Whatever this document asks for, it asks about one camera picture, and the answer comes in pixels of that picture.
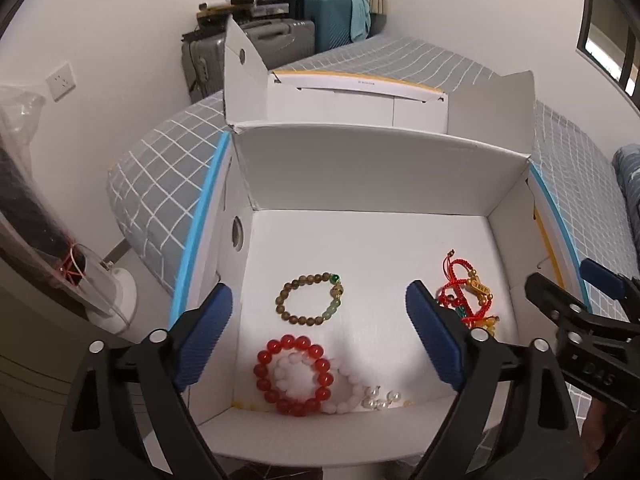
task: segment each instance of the gray suitcase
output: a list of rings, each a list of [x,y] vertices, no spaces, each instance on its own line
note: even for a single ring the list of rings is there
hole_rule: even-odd
[[[268,70],[314,54],[316,26],[311,21],[263,20],[241,25]],[[182,68],[191,103],[224,86],[225,35],[182,44]]]

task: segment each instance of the window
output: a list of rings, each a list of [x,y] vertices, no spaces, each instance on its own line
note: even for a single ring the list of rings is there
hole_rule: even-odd
[[[578,48],[640,108],[640,42],[617,0],[584,0]]]

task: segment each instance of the yellow tape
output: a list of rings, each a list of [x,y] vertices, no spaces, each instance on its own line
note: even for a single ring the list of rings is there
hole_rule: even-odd
[[[540,229],[540,234],[542,235],[542,239],[545,243],[546,252],[549,253],[549,258],[551,258],[551,266],[554,269],[554,274],[556,275],[556,280],[558,281],[558,285],[564,288],[564,280],[562,280],[562,274],[560,274],[560,266],[558,265],[558,260],[556,259],[554,250],[551,247],[551,241],[549,241],[549,237],[546,234],[545,226],[542,223],[540,214],[538,213],[538,210],[535,207],[533,208],[533,215],[536,218],[536,224],[538,224],[538,228]]]

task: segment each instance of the blue stripe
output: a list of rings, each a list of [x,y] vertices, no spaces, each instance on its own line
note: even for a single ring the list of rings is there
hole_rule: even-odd
[[[193,277],[193,267],[195,266],[196,256],[198,255],[198,246],[200,245],[200,238],[202,238],[204,222],[207,219],[207,212],[209,211],[209,204],[213,195],[213,189],[216,186],[216,181],[220,174],[220,167],[222,167],[222,160],[224,159],[226,148],[230,141],[230,132],[222,132],[220,134],[218,148],[211,159],[209,171],[207,171],[207,176],[205,177],[204,184],[202,185],[200,199],[198,200],[196,211],[193,214],[193,220],[191,221],[187,241],[184,245],[182,258],[180,259],[178,277],[175,280],[174,299],[171,303],[171,311],[169,312],[169,329],[171,329],[175,322],[178,321],[178,318],[182,315],[187,306],[187,298],[189,297],[189,289],[191,287],[191,278]]]
[[[560,215],[560,210],[556,207],[556,203],[554,202],[551,193],[549,193],[549,190],[546,188],[545,181],[542,180],[542,176],[538,173],[536,167],[534,165],[531,165],[530,170],[531,174],[540,186],[540,189],[542,190],[542,193],[544,194],[546,201],[548,202],[549,207],[554,214],[554,217],[556,218],[556,222],[558,223],[558,227],[560,228],[562,238],[564,238],[564,243],[566,244],[567,249],[569,249],[569,256],[571,257],[572,264],[574,264],[575,275],[578,279],[578,284],[580,285],[580,291],[582,293],[582,302],[587,307],[589,314],[593,314],[593,309],[591,308],[591,300],[589,299],[589,295],[587,294],[587,287],[584,285],[584,280],[580,275],[580,261],[578,260],[578,254],[575,250],[573,242],[571,241],[569,231],[566,228],[564,220]]]

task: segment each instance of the red string bracelet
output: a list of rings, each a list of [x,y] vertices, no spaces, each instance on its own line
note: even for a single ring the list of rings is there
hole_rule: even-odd
[[[438,293],[438,301],[444,307],[453,308],[458,312],[462,322],[469,328],[480,327],[486,329],[491,335],[495,333],[495,324],[500,320],[497,316],[485,317],[491,308],[494,295],[488,286],[483,285],[478,277],[478,272],[468,261],[462,258],[452,260],[455,251],[452,249],[447,253],[447,257],[442,262],[442,270],[447,283],[440,289]],[[459,265],[466,269],[468,278],[459,278],[456,276],[454,266]],[[473,312],[466,300],[462,285],[478,298],[480,309]],[[453,294],[447,294],[447,290],[452,289]]]
[[[275,354],[279,354],[282,350],[296,349],[304,353],[304,362],[311,366],[318,372],[316,381],[319,384],[315,395],[304,402],[300,402],[296,399],[287,397],[286,391],[281,390],[271,384],[271,380],[268,379],[269,369],[267,364],[273,360]],[[324,349],[320,345],[311,344],[311,340],[306,336],[300,336],[295,338],[291,334],[286,334],[280,338],[272,339],[267,343],[267,349],[258,352],[258,364],[254,367],[254,374],[258,377],[255,383],[256,387],[264,392],[264,400],[270,404],[275,404],[276,409],[283,415],[293,416],[305,416],[309,413],[318,412],[320,410],[320,402],[322,400],[328,400],[331,397],[331,390],[328,388],[333,382],[334,377],[328,373],[331,368],[331,363],[322,358],[324,355]],[[281,360],[290,360],[290,364],[302,362],[303,358],[300,354],[290,354],[289,357],[283,357],[278,360],[280,364]]]

